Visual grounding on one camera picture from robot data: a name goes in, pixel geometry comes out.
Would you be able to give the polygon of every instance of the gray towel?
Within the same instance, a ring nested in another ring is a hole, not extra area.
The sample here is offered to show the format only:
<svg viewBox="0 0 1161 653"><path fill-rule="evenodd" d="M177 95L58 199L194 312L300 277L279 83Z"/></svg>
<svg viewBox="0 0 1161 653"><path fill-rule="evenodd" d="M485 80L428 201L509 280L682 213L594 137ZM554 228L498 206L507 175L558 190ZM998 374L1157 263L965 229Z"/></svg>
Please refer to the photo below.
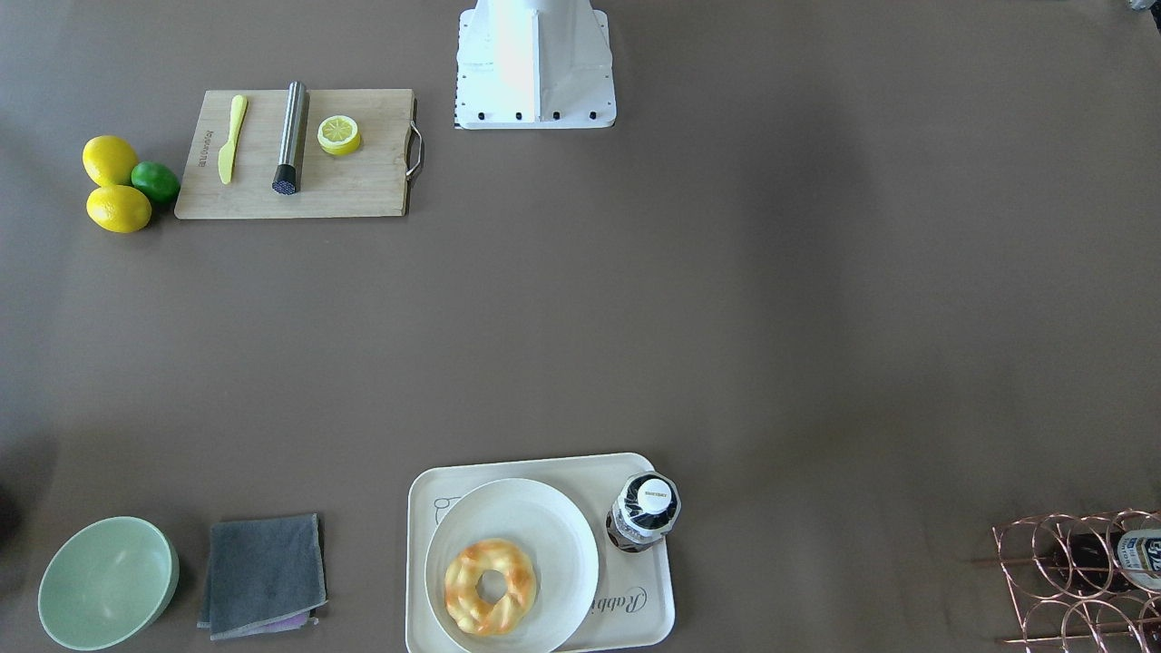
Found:
<svg viewBox="0 0 1161 653"><path fill-rule="evenodd" d="M210 529L197 623L210 630L210 639L300 627L324 603L317 514L222 522Z"/></svg>

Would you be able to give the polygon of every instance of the toy donut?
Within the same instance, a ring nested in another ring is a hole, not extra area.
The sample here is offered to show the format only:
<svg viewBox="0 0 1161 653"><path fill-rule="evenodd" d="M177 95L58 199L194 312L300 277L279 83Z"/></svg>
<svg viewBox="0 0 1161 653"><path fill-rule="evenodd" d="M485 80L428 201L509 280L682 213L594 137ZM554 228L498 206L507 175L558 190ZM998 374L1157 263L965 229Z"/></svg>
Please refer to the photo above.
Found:
<svg viewBox="0 0 1161 653"><path fill-rule="evenodd" d="M476 586L488 571L504 575L507 590L496 603L479 597ZM468 634L504 634L520 623L536 601L532 560L506 539L484 539L456 555L444 574L447 613Z"/></svg>

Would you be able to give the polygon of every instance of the lemon slice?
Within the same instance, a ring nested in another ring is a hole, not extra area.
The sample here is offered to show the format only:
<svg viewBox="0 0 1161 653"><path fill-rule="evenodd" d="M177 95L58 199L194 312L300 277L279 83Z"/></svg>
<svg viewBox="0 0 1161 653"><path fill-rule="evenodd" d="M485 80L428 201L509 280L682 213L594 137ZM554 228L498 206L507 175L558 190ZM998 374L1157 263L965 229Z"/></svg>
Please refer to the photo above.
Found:
<svg viewBox="0 0 1161 653"><path fill-rule="evenodd" d="M318 125L318 144L327 155L349 155L360 143L359 124L348 116L331 116Z"/></svg>

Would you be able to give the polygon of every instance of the lime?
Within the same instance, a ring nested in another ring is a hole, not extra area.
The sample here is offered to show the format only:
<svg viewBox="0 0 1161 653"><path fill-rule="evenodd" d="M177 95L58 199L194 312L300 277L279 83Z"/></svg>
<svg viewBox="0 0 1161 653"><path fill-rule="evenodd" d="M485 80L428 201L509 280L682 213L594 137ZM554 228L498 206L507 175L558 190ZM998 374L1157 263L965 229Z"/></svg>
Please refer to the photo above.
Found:
<svg viewBox="0 0 1161 653"><path fill-rule="evenodd" d="M359 124L348 116L331 116L318 125L318 144L327 155L349 155L360 143Z"/></svg>
<svg viewBox="0 0 1161 653"><path fill-rule="evenodd" d="M118 136L98 136L85 143L81 152L85 172L98 186L129 184L129 174L137 165L137 152Z"/></svg>
<svg viewBox="0 0 1161 653"><path fill-rule="evenodd" d="M149 198L132 186L102 186L88 194L85 203L93 222L109 231L130 234L149 224L153 207Z"/></svg>
<svg viewBox="0 0 1161 653"><path fill-rule="evenodd" d="M159 204L167 204L178 198L181 182L172 170L156 162L142 162L134 166L129 180L145 196Z"/></svg>

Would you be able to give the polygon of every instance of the plastic knife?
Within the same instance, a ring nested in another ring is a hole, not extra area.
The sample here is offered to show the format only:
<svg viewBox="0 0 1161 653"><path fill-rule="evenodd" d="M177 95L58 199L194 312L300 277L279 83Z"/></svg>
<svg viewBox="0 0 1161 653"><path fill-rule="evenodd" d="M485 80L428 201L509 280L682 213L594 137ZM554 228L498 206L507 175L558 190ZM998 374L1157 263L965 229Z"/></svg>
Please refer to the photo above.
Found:
<svg viewBox="0 0 1161 653"><path fill-rule="evenodd" d="M230 138L218 150L218 177L222 178L222 184L229 184L233 178L233 153L238 149L238 131L248 105L245 95L235 95L230 102Z"/></svg>

